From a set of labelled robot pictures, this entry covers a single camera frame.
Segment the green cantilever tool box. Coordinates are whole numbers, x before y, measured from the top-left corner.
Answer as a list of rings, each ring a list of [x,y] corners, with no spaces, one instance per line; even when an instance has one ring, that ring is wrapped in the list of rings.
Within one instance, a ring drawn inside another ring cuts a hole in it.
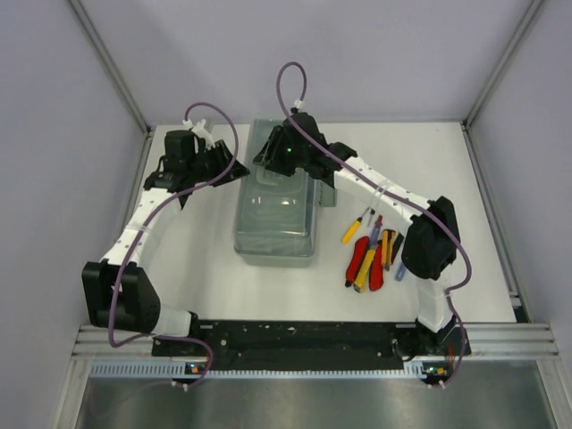
[[[314,260],[318,209],[335,207],[337,191],[298,169],[291,177],[253,164],[280,122],[250,126],[234,223],[234,250],[249,265],[306,268]]]

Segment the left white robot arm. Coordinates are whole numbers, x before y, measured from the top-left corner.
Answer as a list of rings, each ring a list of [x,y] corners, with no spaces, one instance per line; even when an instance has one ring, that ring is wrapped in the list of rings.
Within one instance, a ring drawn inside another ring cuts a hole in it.
[[[92,325],[139,334],[172,336],[183,354],[202,346],[198,317],[162,304],[147,271],[164,234],[186,206],[192,189],[221,186],[249,174],[223,140],[203,127],[170,130],[164,154],[144,181],[139,203],[115,244],[81,272]]]

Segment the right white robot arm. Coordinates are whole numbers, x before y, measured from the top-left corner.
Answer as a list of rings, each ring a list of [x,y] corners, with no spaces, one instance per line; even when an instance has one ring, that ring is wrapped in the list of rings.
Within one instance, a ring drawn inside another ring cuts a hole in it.
[[[283,176],[302,170],[333,189],[379,207],[404,240],[401,261],[416,277],[417,343],[430,354],[450,342],[456,317],[442,273],[456,260],[460,234],[452,202],[431,200],[405,189],[341,142],[329,143],[313,116],[296,112],[273,127],[253,163]]]

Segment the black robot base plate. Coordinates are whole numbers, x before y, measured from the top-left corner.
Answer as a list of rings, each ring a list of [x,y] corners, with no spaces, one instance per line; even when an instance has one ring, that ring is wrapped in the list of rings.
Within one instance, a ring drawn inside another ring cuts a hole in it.
[[[451,321],[438,332],[419,322],[193,322],[192,339],[205,342],[214,352],[217,366],[275,365],[283,360],[302,364],[330,364],[336,358],[362,361],[372,358],[402,361],[418,356],[457,356],[462,347],[470,352],[467,331]]]

